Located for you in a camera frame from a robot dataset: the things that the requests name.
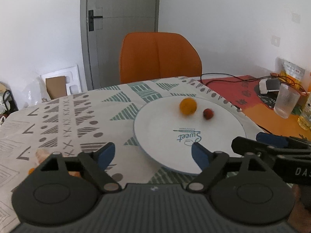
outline clear plastic cup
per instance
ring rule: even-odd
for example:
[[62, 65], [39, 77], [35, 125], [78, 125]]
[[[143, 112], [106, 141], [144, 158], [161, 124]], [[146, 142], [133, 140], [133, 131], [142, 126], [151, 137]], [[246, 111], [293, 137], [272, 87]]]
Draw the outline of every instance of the clear plastic cup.
[[274, 112], [276, 112], [276, 114], [284, 119], [288, 118], [299, 97], [300, 94], [297, 90], [293, 89], [287, 84], [282, 83], [280, 85], [279, 94], [274, 106]]

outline door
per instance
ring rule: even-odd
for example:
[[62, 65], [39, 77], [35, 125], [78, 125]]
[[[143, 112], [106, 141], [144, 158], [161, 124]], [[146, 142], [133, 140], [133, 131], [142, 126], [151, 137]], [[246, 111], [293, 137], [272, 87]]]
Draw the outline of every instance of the door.
[[87, 0], [87, 41], [93, 89], [120, 83], [122, 40], [130, 32], [155, 31], [156, 1]]

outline ribbed black surface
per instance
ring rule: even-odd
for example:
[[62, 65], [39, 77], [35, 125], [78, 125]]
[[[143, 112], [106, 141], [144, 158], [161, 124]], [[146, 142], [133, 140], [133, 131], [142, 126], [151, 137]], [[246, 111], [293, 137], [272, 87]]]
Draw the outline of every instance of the ribbed black surface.
[[201, 194], [178, 184], [129, 184], [118, 194], [105, 195], [86, 217], [61, 227], [21, 224], [14, 233], [293, 233], [286, 224], [249, 227], [217, 214]]

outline door frame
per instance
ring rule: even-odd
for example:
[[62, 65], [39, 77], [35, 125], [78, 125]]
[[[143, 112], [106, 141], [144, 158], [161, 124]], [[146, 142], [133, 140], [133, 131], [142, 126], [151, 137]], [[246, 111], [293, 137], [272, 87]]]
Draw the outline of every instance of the door frame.
[[[155, 32], [158, 31], [159, 25], [159, 7], [160, 0], [156, 0], [155, 7]], [[82, 56], [84, 64], [84, 72], [86, 78], [86, 86], [88, 90], [93, 90], [93, 79], [91, 71], [91, 62], [90, 62], [90, 52], [89, 52], [89, 43], [88, 43], [88, 11], [87, 11], [87, 0], [80, 0], [80, 28], [81, 28], [81, 45], [82, 45]]]

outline bottle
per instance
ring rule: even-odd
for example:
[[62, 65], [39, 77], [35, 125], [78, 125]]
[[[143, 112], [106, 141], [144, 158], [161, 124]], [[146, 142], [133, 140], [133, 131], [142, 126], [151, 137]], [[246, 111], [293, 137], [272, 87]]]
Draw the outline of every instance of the bottle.
[[311, 94], [308, 97], [301, 115], [298, 118], [298, 124], [304, 130], [311, 129]]

